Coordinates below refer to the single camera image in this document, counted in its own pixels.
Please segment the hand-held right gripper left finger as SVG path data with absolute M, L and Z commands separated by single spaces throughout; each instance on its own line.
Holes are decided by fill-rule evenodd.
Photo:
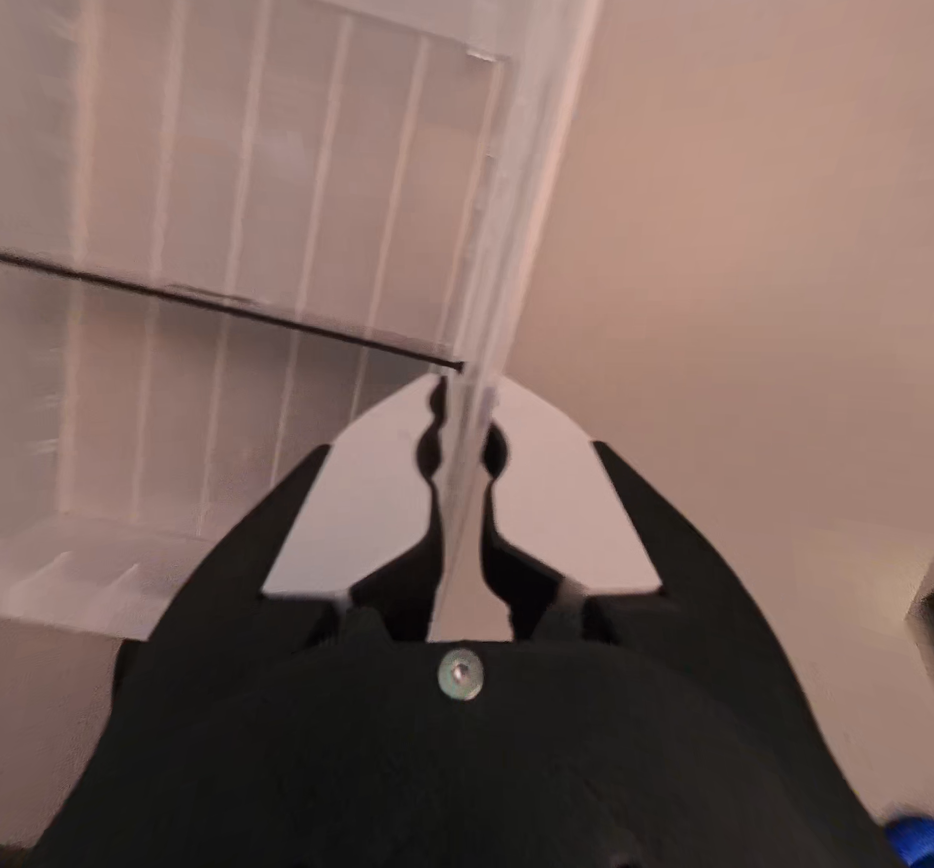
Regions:
M 337 436 L 263 596 L 373 609 L 393 639 L 427 639 L 445 568 L 435 475 L 447 393 L 447 378 L 421 376 Z

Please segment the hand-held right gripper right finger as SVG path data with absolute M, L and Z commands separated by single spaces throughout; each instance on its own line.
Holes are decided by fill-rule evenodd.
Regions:
M 567 414 L 502 380 L 482 463 L 481 572 L 513 640 L 531 639 L 554 606 L 586 616 L 595 599 L 662 591 L 595 442 Z

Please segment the clear acrylic panel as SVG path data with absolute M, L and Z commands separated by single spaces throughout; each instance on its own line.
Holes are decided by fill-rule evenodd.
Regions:
M 458 547 L 602 3 L 2 0 L 4 621 L 145 638 L 413 380 Z

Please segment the blue plastic object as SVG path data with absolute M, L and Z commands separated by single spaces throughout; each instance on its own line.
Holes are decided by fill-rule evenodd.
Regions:
M 905 866 L 933 867 L 933 815 L 899 815 L 883 831 Z

